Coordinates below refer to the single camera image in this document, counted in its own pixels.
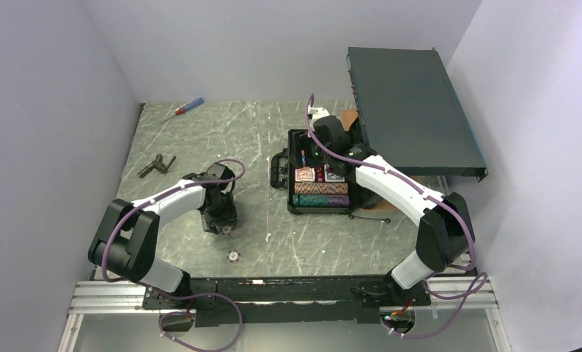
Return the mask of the blue playing card deck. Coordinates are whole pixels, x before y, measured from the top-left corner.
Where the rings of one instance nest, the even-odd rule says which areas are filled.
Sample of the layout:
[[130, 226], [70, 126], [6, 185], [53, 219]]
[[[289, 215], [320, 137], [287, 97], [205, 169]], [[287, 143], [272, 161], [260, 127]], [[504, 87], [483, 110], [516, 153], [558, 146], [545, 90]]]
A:
[[334, 173], [334, 171], [332, 170], [332, 168], [330, 168], [329, 165], [325, 164], [323, 166], [323, 170], [324, 170], [324, 180], [325, 182], [328, 183], [342, 183], [345, 181], [345, 178], [343, 176], [337, 175]]

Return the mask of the red playing card deck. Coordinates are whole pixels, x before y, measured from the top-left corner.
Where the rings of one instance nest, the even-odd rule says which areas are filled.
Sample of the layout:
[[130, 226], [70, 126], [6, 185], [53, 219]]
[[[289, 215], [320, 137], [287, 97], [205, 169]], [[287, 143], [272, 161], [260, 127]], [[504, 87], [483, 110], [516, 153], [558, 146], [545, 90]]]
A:
[[312, 183], [316, 180], [316, 172], [313, 167], [301, 167], [295, 170], [295, 181], [296, 182], [308, 182]]

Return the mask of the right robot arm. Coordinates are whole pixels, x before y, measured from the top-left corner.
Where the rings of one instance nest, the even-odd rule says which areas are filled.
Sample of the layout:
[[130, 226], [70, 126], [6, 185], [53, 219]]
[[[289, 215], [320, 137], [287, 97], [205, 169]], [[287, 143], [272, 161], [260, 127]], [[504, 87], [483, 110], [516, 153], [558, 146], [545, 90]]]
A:
[[365, 144], [353, 144], [341, 121], [323, 108], [308, 108], [312, 159], [335, 175], [368, 189], [401, 210], [417, 227], [416, 247], [384, 276], [392, 304], [407, 301], [426, 279], [443, 272], [464, 252], [474, 253], [474, 231], [464, 198], [422, 186]]

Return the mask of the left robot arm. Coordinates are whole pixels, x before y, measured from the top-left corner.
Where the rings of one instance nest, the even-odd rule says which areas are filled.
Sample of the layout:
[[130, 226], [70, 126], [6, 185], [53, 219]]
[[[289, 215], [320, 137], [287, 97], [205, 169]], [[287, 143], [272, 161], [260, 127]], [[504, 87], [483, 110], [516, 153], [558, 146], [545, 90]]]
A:
[[221, 159], [204, 172], [185, 175], [147, 198], [113, 200], [87, 254], [103, 279], [145, 286], [156, 309], [212, 308], [218, 296], [216, 286], [193, 285], [191, 275], [158, 257], [156, 248], [160, 230], [192, 210], [199, 212], [204, 232], [229, 235], [237, 227], [232, 192], [244, 173], [234, 173], [226, 162]]

